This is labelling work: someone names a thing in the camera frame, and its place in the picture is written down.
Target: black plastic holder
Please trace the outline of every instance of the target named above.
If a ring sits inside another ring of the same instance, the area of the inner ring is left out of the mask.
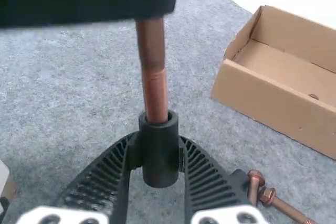
[[[173,185],[185,174],[184,222],[199,210],[250,205],[247,174],[226,173],[193,141],[179,136],[178,116],[169,111],[166,123],[153,125],[145,113],[139,131],[114,143],[87,166],[53,202],[53,206],[106,214],[110,224],[125,224],[130,173],[142,167],[144,182],[155,188]]]

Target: white metal plate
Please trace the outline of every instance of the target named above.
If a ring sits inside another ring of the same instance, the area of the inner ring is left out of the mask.
[[[198,211],[194,214],[191,224],[269,224],[261,212],[249,205],[224,207]]]
[[[56,224],[80,224],[87,219],[94,219],[94,224],[108,224],[109,219],[106,215],[99,212],[72,210],[57,207],[37,207],[23,214],[16,224],[39,224],[45,217],[56,215],[60,218]]]

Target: open cardboard box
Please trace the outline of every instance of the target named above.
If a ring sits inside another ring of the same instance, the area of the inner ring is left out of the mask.
[[[336,159],[336,31],[261,6],[227,47],[212,97]]]

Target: black tool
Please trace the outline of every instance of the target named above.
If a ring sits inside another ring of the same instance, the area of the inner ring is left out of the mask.
[[[185,223],[199,210],[250,205],[247,174],[237,169],[228,175],[197,144],[179,136],[178,116],[168,110],[163,16],[174,10],[175,1],[0,0],[3,28],[136,20],[146,109],[139,131],[103,152],[53,206],[102,211],[111,224],[125,223],[130,173],[140,167],[144,182],[156,188],[185,174]]]

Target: cardboard flap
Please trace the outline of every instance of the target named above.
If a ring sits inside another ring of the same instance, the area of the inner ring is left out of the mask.
[[[263,6],[253,14],[252,18],[246,23],[246,25],[240,30],[236,37],[228,45],[224,58],[232,60],[234,56],[247,44],[250,40],[250,34],[256,26],[260,17]]]
[[[336,73],[336,33],[329,27],[264,6],[251,39]]]

